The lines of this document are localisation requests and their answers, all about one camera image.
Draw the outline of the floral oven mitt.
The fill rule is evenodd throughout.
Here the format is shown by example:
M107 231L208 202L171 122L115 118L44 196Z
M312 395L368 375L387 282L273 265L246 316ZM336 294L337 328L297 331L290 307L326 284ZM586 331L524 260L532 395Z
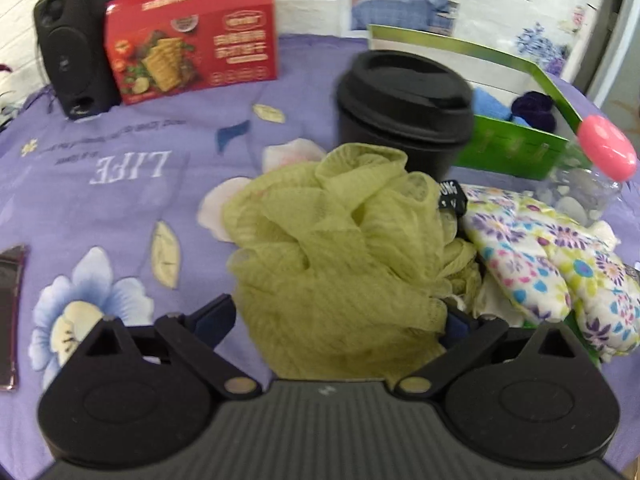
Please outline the floral oven mitt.
M639 347L639 284L614 252L610 229L597 236L526 194L462 188L462 228L525 324L573 320L602 361Z

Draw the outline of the green mesh bath sponge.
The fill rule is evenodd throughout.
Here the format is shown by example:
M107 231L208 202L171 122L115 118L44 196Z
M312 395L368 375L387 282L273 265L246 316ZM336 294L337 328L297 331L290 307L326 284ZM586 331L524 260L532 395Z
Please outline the green mesh bath sponge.
M224 205L233 299L284 379L398 380L442 354L447 306L480 290L438 183L394 148L344 144Z

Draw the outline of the purple floral tablecloth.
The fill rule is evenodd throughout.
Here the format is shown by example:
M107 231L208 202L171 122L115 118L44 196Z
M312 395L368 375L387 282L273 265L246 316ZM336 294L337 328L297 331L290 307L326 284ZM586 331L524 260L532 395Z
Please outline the purple floral tablecloth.
M284 379L250 338L224 205L337 139L337 81L369 51L287 39L273 81L118 106L71 122L43 94L1 136L1 251L28 247L18 389L1 398L17 479L614 479L639 452L639 350L602 361L573 320L525 324L471 243L472 318L510 327L484 364L429 399L383 378ZM216 348L262 385L214 400L128 330L227 294Z

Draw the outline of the green white cardboard box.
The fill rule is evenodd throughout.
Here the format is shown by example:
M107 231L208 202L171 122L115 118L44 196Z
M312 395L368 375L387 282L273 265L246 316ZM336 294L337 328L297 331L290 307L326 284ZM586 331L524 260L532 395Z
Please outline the green white cardboard box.
M554 133L477 114L472 139L456 160L458 166L541 180L582 122L550 76L526 58L474 42L383 25L369 27L369 48L408 52L439 62L505 106L527 91L550 96Z

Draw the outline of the dark maroon packet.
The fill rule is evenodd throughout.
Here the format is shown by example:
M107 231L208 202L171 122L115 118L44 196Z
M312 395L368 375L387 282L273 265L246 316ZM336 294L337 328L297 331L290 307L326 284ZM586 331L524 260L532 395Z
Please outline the dark maroon packet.
M28 247L3 249L0 257L0 386L11 391L17 385L17 321L24 265Z

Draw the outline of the pink lid plastic jar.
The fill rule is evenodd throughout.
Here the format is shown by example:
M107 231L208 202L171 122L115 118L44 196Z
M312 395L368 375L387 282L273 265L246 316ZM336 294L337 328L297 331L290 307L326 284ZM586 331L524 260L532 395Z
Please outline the pink lid plastic jar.
M535 197L582 226L591 226L620 196L637 166L634 146L620 129L608 118L591 115L538 183Z

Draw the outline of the blue cloth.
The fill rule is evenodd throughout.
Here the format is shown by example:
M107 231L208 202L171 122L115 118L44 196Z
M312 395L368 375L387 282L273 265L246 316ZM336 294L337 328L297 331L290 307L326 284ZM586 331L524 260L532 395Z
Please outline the blue cloth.
M523 118L513 115L509 107L502 104L482 88L473 89L473 113L477 116L494 118L503 122L512 122L512 124L528 127L528 123Z

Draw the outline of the dark purple scrunchie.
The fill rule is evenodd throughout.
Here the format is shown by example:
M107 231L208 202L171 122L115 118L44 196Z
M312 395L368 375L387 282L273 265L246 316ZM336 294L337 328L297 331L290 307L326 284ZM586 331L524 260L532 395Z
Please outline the dark purple scrunchie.
M553 116L554 101L544 93L529 91L511 104L513 117L523 119L530 128L555 133L556 120Z

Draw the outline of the black lidded coffee cup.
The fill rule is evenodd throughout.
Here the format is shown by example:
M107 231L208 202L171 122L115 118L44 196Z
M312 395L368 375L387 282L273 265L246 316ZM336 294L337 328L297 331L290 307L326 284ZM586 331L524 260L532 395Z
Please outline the black lidded coffee cup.
M439 62L361 52L337 81L337 139L401 150L409 171L440 181L471 141L473 99L470 85Z

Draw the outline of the red cracker box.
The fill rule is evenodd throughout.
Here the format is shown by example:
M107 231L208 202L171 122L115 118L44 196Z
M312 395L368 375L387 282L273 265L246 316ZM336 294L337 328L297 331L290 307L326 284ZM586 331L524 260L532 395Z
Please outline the red cracker box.
M113 0L104 46L127 105L279 71L274 0Z

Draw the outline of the floral white bedding package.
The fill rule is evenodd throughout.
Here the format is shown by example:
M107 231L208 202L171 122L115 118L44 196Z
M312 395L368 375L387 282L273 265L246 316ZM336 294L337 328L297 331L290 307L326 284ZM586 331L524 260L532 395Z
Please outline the floral white bedding package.
M452 36L575 78L603 0L458 0Z

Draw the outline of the black speaker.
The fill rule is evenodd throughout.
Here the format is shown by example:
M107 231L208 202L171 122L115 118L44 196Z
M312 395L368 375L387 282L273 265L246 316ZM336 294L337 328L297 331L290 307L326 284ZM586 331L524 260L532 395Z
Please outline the black speaker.
M44 70L64 114L81 120L107 112L120 94L104 46L113 0L38 0L34 22Z

